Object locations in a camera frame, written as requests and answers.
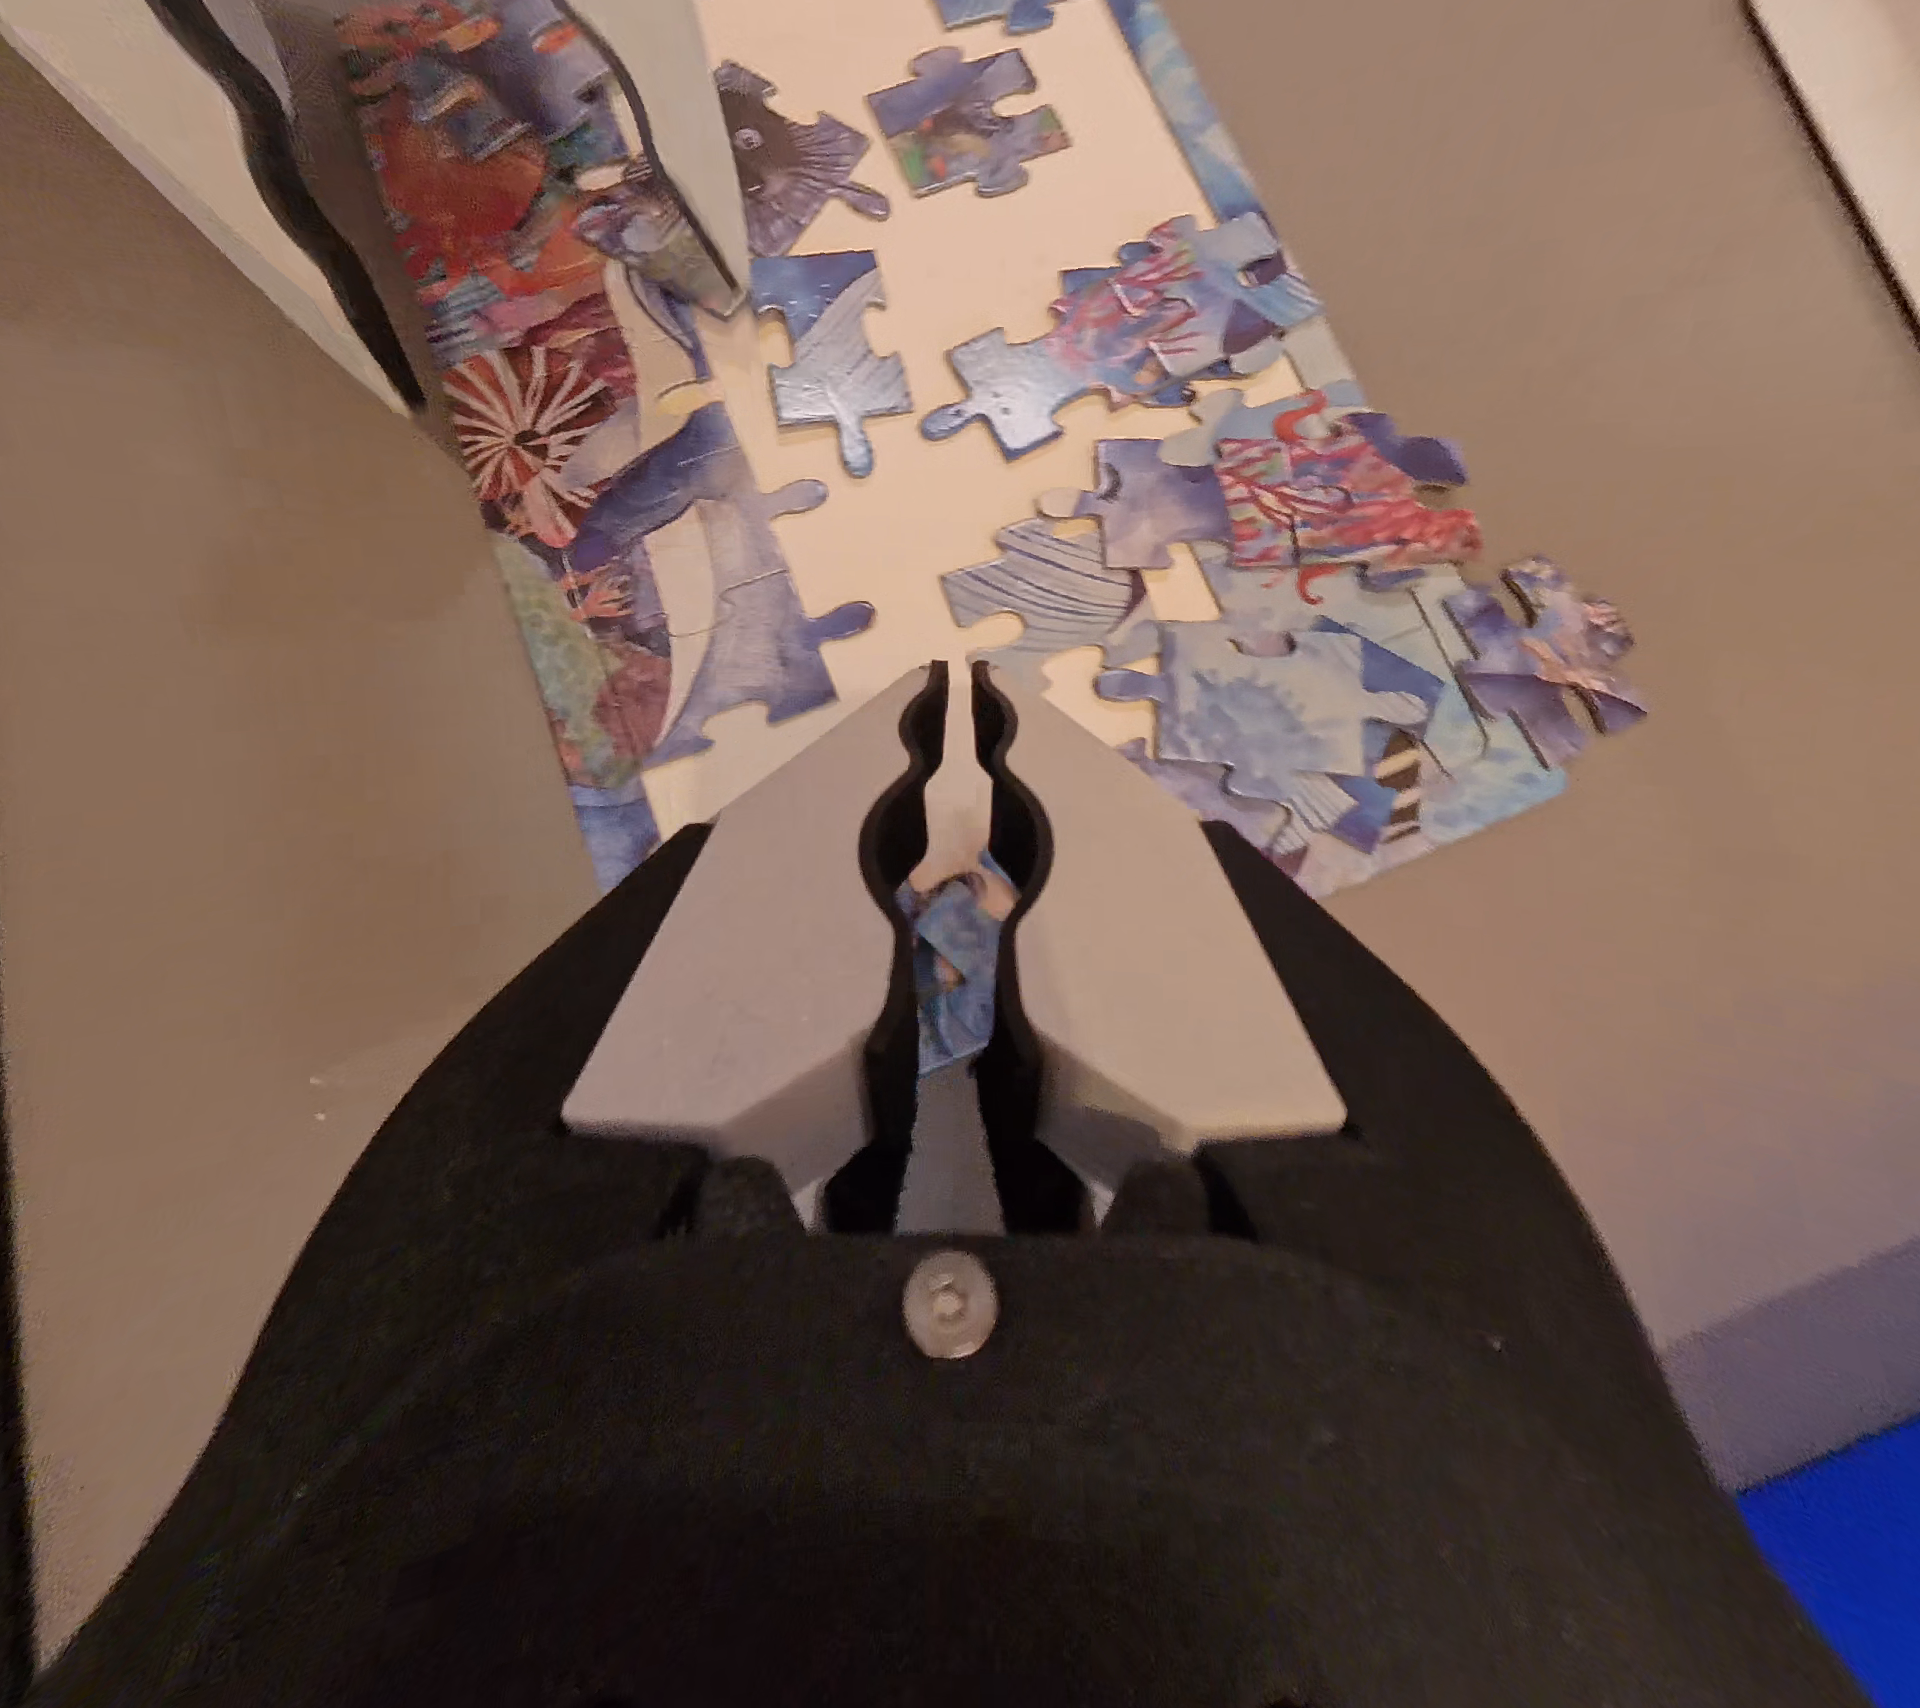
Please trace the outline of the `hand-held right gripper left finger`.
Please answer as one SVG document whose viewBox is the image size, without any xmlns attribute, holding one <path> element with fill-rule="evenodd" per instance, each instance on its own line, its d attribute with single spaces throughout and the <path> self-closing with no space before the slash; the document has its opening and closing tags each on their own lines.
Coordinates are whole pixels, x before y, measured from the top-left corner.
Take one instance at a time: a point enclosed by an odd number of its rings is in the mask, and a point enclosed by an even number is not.
<svg viewBox="0 0 1920 1708">
<path fill-rule="evenodd" d="M 918 1117 L 906 881 L 948 666 L 910 669 L 724 806 L 562 1102 L 574 1135 L 762 1161 L 891 1235 Z"/>
</svg>

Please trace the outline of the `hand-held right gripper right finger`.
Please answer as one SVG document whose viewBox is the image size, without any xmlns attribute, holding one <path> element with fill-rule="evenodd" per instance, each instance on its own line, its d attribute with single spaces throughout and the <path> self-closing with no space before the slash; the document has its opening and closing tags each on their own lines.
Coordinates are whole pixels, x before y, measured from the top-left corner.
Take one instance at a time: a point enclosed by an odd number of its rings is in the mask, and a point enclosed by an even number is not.
<svg viewBox="0 0 1920 1708">
<path fill-rule="evenodd" d="M 1005 1225 L 1072 1235 L 1138 1164 L 1338 1135 L 1348 1105 L 1206 822 L 988 665 L 970 713 L 1016 888 L 974 1065 Z"/>
</svg>

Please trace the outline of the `light blue fish tab piece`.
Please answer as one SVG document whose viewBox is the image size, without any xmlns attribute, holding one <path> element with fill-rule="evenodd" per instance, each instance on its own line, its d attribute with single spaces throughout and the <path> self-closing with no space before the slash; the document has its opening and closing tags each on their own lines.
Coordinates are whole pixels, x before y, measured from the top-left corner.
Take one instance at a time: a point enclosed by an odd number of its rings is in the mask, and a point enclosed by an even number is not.
<svg viewBox="0 0 1920 1708">
<path fill-rule="evenodd" d="M 1016 881 L 983 850 L 962 872 L 918 888 L 903 881 L 896 906 L 910 931 L 918 1024 L 918 1079 L 970 1068 L 995 1031 L 1001 931 L 1017 906 Z"/>
</svg>

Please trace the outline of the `black sea urchin puzzle piece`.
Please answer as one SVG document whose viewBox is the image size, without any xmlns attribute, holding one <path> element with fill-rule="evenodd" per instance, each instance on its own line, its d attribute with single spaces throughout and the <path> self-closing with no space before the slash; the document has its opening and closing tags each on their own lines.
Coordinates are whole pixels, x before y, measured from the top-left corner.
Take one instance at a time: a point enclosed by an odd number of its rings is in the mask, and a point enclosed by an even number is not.
<svg viewBox="0 0 1920 1708">
<path fill-rule="evenodd" d="M 773 83 L 734 61 L 717 63 L 713 86 L 755 262 L 793 256 L 835 204 L 872 223 L 888 219 L 888 197 L 857 178 L 869 136 L 829 112 L 793 120 L 773 104 Z"/>
</svg>

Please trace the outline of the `urchin green coral puzzle piece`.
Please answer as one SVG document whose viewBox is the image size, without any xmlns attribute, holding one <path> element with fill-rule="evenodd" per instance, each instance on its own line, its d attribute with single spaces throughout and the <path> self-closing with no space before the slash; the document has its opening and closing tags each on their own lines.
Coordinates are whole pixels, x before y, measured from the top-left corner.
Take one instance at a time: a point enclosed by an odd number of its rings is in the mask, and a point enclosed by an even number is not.
<svg viewBox="0 0 1920 1708">
<path fill-rule="evenodd" d="M 581 167 L 574 190 L 580 238 L 632 281 L 648 281 L 717 318 L 730 318 L 743 305 L 741 281 L 695 223 L 682 194 L 648 160 Z"/>
</svg>

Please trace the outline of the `purple white sail puzzle piece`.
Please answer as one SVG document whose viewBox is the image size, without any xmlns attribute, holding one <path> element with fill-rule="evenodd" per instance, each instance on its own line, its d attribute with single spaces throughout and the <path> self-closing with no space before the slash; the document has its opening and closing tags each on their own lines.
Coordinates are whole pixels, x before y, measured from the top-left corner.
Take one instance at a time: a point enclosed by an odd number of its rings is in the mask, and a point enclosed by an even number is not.
<svg viewBox="0 0 1920 1708">
<path fill-rule="evenodd" d="M 840 699 L 824 647 L 876 625 L 869 602 L 806 614 L 787 570 L 762 573 L 717 595 L 713 622 L 676 639 L 676 684 L 645 769 L 704 755 L 708 725 L 741 707 L 762 707 L 780 725 Z"/>
</svg>

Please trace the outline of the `lavender white whale puzzle piece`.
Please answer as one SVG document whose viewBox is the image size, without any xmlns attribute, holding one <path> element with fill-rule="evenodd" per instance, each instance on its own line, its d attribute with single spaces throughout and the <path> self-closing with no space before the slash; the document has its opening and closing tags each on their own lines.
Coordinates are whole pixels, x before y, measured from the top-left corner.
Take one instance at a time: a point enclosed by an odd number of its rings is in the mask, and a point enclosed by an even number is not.
<svg viewBox="0 0 1920 1708">
<path fill-rule="evenodd" d="M 656 554 L 662 602 L 676 639 L 717 632 L 747 593 L 765 585 L 789 586 L 776 525 L 785 515 L 824 508 L 829 486 L 804 478 L 762 491 L 752 471 L 730 471 L 695 484 L 689 493 L 685 515 L 696 521 L 700 532 L 676 543 L 662 534 Z"/>
</svg>

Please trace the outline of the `sea print puzzle board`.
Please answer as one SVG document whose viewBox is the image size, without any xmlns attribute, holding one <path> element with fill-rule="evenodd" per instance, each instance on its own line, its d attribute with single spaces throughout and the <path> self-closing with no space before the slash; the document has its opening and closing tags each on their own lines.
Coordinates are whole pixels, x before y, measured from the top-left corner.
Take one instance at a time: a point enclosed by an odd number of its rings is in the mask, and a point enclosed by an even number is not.
<svg viewBox="0 0 1920 1708">
<path fill-rule="evenodd" d="M 696 0 L 718 63 L 734 61 L 769 77 L 785 115 L 806 125 L 829 112 L 872 138 L 857 178 L 888 197 L 888 219 L 872 223 L 835 204 L 793 252 L 877 256 L 885 305 L 866 314 L 866 337 L 876 352 L 903 356 L 913 406 L 906 418 L 866 423 L 876 444 L 866 480 L 843 470 L 835 429 L 776 425 L 769 373 L 789 362 L 789 341 L 776 315 L 755 315 L 752 286 L 730 318 L 696 311 L 713 362 L 704 395 L 637 400 L 607 297 L 615 263 L 574 229 L 577 170 L 641 160 L 634 112 L 618 101 L 608 74 L 618 138 L 595 145 L 522 138 L 493 160 L 460 160 L 442 125 L 418 115 L 433 89 L 422 63 L 426 3 L 368 0 L 340 16 L 342 77 L 601 888 L 622 881 L 669 830 L 796 756 L 906 669 L 929 658 L 974 662 L 977 647 L 1017 639 L 1017 617 L 958 628 L 939 578 L 995 559 L 1001 526 L 1047 521 L 1038 511 L 1047 489 L 1090 489 L 1097 438 L 1161 443 L 1172 464 L 1198 464 L 1193 410 L 1220 393 L 1257 404 L 1324 390 L 1338 404 L 1372 410 L 1321 311 L 1283 336 L 1280 355 L 1261 373 L 1176 380 L 1176 393 L 1118 406 L 1097 395 L 1077 400 L 1061 415 L 1066 434 L 1057 444 L 1013 464 L 984 425 L 943 444 L 921 438 L 921 418 L 962 397 L 947 355 L 992 330 L 1010 341 L 1051 330 L 1065 268 L 1109 267 L 1127 242 L 1176 216 L 1212 231 L 1247 212 L 1265 215 L 1157 0 L 1127 0 L 1124 8 L 1061 0 L 1043 34 L 1005 26 L 948 31 L 933 0 Z M 906 79 L 910 61 L 940 44 L 965 59 L 1022 52 L 1038 92 L 1007 98 L 1001 111 L 1051 104 L 1069 131 L 1069 152 L 1031 163 L 1027 185 L 992 200 L 968 185 L 913 200 L 865 96 Z M 840 695 L 835 706 L 780 725 L 769 725 L 762 707 L 722 713 L 708 725 L 713 747 L 704 755 L 645 769 L 676 684 L 658 537 L 676 543 L 700 526 L 682 515 L 599 570 L 574 570 L 566 552 L 593 496 L 713 400 L 728 404 L 762 491 L 804 478 L 829 486 L 824 508 L 776 525 L 806 614 L 869 602 L 876 625 L 824 647 Z M 1095 521 L 1047 525 L 1097 534 Z M 1460 569 L 1457 589 L 1474 585 L 1476 569 L 1478 559 Z M 1187 543 L 1172 549 L 1172 569 L 1143 570 L 1143 582 L 1157 647 L 1164 625 L 1206 622 L 1257 652 L 1219 614 Z M 1444 658 L 1457 673 L 1467 647 L 1444 610 L 1446 595 L 1419 593 L 1427 636 L 1389 636 L 1380 625 L 1352 632 L 1405 656 Z M 1124 666 L 1150 669 L 1157 647 Z M 1038 674 L 988 666 L 1001 684 L 1046 695 L 1110 750 L 1143 741 L 1154 755 L 1154 707 L 1101 699 L 1091 684 L 1116 666 L 1095 647 L 1054 656 Z M 1405 854 L 1368 859 L 1312 835 L 1301 869 L 1312 891 L 1372 881 L 1563 792 L 1567 769 L 1541 769 L 1508 721 L 1467 707 L 1487 750 L 1465 773 L 1427 788 L 1419 839 Z"/>
</svg>

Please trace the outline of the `purple eyelash puzzle piece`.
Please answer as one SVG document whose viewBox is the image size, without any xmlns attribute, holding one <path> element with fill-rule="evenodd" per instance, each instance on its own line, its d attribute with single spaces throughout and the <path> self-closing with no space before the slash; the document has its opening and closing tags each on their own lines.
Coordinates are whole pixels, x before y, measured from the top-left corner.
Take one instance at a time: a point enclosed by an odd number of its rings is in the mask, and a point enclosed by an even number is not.
<svg viewBox="0 0 1920 1708">
<path fill-rule="evenodd" d="M 1232 541 L 1212 464 L 1172 464 L 1161 443 L 1143 438 L 1097 438 L 1091 486 L 1047 489 L 1038 511 L 1047 521 L 1095 521 L 1103 563 L 1114 570 L 1164 570 L 1176 543 Z"/>
</svg>

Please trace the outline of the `lavender pink spiky puzzle piece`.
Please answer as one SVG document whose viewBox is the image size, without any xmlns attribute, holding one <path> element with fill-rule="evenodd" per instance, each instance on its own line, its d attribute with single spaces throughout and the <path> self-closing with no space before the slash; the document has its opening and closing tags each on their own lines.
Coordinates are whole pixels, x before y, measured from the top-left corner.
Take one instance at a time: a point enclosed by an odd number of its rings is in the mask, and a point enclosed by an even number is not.
<svg viewBox="0 0 1920 1708">
<path fill-rule="evenodd" d="M 1636 647 L 1616 603 L 1586 595 L 1552 559 L 1500 569 L 1500 585 L 1444 599 L 1467 647 L 1457 680 L 1487 721 L 1508 721 L 1541 769 L 1578 759 L 1593 735 L 1646 721 L 1646 698 L 1622 665 Z"/>
</svg>

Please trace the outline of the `red green coral puzzle piece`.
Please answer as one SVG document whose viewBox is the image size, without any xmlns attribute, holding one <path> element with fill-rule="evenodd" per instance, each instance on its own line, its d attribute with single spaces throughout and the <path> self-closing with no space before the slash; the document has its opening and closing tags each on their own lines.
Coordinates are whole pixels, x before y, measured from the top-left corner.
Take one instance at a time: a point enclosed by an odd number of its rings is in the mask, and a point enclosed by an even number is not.
<svg viewBox="0 0 1920 1708">
<path fill-rule="evenodd" d="M 1238 570 L 1337 566 L 1354 556 L 1354 460 L 1332 444 L 1225 437 L 1212 447 Z"/>
</svg>

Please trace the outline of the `red coral purple puzzle piece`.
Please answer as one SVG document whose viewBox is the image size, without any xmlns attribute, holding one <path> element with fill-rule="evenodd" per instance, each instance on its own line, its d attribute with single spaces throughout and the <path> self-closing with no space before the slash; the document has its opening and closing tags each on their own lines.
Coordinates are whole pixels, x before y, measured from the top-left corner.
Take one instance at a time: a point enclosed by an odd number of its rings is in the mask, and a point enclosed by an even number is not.
<svg viewBox="0 0 1920 1708">
<path fill-rule="evenodd" d="M 1305 566 L 1412 570 L 1481 556 L 1481 525 L 1453 502 L 1460 451 L 1405 437 L 1383 412 L 1343 412 L 1291 447 L 1291 541 Z"/>
</svg>

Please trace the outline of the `mottled lavender yellow fish piece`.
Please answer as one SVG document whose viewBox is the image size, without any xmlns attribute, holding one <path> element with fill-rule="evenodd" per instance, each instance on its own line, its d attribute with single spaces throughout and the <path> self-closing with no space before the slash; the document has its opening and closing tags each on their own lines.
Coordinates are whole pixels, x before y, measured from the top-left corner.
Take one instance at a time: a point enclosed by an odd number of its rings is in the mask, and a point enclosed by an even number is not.
<svg viewBox="0 0 1920 1708">
<path fill-rule="evenodd" d="M 1198 820 L 1235 829 L 1271 865 L 1291 878 L 1301 876 L 1312 830 L 1301 829 L 1287 803 L 1243 798 L 1225 784 L 1228 769 L 1219 763 L 1164 763 L 1143 741 L 1127 741 L 1116 755 Z"/>
</svg>

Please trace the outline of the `blue dark coral puzzle piece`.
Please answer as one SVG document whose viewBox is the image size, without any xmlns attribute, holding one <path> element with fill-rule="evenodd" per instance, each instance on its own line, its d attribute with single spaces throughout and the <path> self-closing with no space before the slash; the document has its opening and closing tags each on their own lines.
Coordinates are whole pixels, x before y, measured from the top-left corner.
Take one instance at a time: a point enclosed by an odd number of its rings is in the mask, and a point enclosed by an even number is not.
<svg viewBox="0 0 1920 1708">
<path fill-rule="evenodd" d="M 913 200 L 968 185 L 983 200 L 1017 192 L 1038 160 L 1069 152 L 1051 104 L 1005 112 L 1031 96 L 1038 74 L 1017 49 L 965 59 L 940 44 L 918 52 L 906 79 L 869 92 L 865 104 Z"/>
</svg>

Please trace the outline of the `red tipped tail puzzle piece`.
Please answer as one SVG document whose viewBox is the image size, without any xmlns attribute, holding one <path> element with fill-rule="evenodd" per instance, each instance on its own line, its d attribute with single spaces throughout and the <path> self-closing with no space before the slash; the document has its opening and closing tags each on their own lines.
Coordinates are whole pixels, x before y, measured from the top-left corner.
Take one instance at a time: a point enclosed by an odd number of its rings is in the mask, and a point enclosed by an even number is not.
<svg viewBox="0 0 1920 1708">
<path fill-rule="evenodd" d="M 704 395 L 713 362 L 695 305 L 621 263 L 607 268 L 607 297 L 628 352 L 637 400 L 656 406 L 671 395 Z"/>
</svg>

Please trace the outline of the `dark blue fin puzzle piece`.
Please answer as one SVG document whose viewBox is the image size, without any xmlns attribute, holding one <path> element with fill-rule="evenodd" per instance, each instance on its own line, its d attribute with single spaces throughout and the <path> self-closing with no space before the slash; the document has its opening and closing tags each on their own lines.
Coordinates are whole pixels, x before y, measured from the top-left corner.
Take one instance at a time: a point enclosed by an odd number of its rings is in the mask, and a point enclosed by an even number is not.
<svg viewBox="0 0 1920 1708">
<path fill-rule="evenodd" d="M 692 412 L 677 434 L 618 471 L 577 525 L 566 556 L 599 570 L 692 508 L 756 493 L 752 464 L 724 400 Z"/>
</svg>

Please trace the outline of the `navy striped puzzle piece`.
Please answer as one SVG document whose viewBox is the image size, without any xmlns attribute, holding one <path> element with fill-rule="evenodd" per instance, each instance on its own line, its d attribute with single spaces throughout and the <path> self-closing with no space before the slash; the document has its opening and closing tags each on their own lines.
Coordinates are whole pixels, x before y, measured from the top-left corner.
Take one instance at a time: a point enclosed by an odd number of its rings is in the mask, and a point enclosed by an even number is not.
<svg viewBox="0 0 1920 1708">
<path fill-rule="evenodd" d="M 929 410 L 918 434 L 943 444 L 970 425 L 984 425 L 1005 460 L 1057 444 L 1066 430 L 1061 415 L 1090 397 L 1110 400 L 1116 375 L 1109 362 L 1057 318 L 1031 341 L 1005 330 L 983 332 L 948 355 L 962 397 Z"/>
</svg>

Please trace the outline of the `blue red coral puzzle piece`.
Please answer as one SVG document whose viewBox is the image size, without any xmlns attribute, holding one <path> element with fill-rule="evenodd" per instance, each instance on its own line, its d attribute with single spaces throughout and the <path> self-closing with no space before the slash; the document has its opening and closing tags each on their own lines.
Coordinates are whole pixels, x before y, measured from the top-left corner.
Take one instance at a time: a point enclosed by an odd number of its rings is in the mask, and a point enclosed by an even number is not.
<svg viewBox="0 0 1920 1708">
<path fill-rule="evenodd" d="M 1193 318 L 1182 256 L 1146 238 L 1127 242 L 1109 267 L 1065 268 L 1043 347 L 1061 375 L 1110 404 L 1182 390 L 1157 352 L 1164 336 Z"/>
</svg>

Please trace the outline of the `dark blue whale eye piece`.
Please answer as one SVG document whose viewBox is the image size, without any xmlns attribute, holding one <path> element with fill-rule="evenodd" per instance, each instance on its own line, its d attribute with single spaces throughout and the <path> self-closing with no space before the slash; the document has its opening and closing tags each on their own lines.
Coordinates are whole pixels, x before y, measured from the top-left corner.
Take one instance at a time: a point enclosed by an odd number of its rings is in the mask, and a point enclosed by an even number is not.
<svg viewBox="0 0 1920 1708">
<path fill-rule="evenodd" d="M 1321 314 L 1280 244 L 1258 256 L 1247 247 L 1247 236 L 1206 236 L 1190 380 L 1261 373 L 1280 355 L 1283 336 Z"/>
</svg>

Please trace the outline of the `blue plastic bin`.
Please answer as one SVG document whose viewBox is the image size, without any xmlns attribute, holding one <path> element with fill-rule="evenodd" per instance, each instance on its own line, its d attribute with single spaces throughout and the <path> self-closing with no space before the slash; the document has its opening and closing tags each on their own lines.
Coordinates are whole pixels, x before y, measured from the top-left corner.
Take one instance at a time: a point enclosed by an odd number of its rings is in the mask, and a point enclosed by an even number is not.
<svg viewBox="0 0 1920 1708">
<path fill-rule="evenodd" d="M 1764 1557 L 1876 1705 L 1918 1702 L 1918 1421 L 1740 1493 Z"/>
</svg>

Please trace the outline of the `white rounded board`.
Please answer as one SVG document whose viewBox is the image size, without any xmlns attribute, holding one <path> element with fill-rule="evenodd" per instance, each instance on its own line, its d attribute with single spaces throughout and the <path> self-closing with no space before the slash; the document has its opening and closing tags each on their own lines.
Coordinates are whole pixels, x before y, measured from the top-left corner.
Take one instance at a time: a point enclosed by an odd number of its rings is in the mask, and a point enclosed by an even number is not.
<svg viewBox="0 0 1920 1708">
<path fill-rule="evenodd" d="M 1748 0 L 1778 68 L 1918 318 L 1918 0 Z"/>
</svg>

